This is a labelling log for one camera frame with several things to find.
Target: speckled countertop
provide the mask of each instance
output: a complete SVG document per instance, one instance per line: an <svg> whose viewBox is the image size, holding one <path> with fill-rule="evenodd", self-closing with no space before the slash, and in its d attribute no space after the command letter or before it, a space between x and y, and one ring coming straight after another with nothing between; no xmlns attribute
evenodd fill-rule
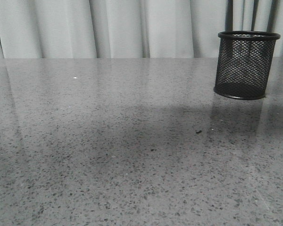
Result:
<svg viewBox="0 0 283 226"><path fill-rule="evenodd" d="M283 226L283 58L0 60L0 226Z"/></svg>

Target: gray table surface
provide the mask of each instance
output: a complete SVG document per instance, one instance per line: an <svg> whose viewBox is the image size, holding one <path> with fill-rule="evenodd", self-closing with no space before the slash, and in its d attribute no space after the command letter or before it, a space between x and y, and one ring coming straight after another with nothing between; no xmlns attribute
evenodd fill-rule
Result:
<svg viewBox="0 0 283 226"><path fill-rule="evenodd" d="M283 226L283 57L252 101L216 64L0 60L0 226Z"/></svg>

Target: metal mesh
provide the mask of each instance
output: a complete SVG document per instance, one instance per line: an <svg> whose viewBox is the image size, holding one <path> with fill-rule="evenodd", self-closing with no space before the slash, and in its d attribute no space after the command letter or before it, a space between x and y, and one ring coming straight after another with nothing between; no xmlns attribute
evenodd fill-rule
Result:
<svg viewBox="0 0 283 226"><path fill-rule="evenodd" d="M263 35L235 34L239 37ZM232 40L221 38L215 92L238 99L259 99L265 89L275 40Z"/></svg>

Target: mesh pencil cup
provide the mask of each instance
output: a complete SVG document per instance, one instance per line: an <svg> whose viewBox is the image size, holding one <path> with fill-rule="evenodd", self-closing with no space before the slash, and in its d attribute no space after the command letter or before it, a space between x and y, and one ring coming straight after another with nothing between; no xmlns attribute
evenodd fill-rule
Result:
<svg viewBox="0 0 283 226"><path fill-rule="evenodd" d="M222 96L254 100L265 97L277 33L220 32L214 91Z"/></svg>

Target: curtain fold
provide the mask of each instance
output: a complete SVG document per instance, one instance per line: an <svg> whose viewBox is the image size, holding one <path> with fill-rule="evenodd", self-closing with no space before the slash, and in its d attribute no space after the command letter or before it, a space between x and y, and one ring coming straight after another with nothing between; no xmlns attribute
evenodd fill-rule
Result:
<svg viewBox="0 0 283 226"><path fill-rule="evenodd" d="M229 28L283 56L283 0L0 0L0 58L217 57Z"/></svg>

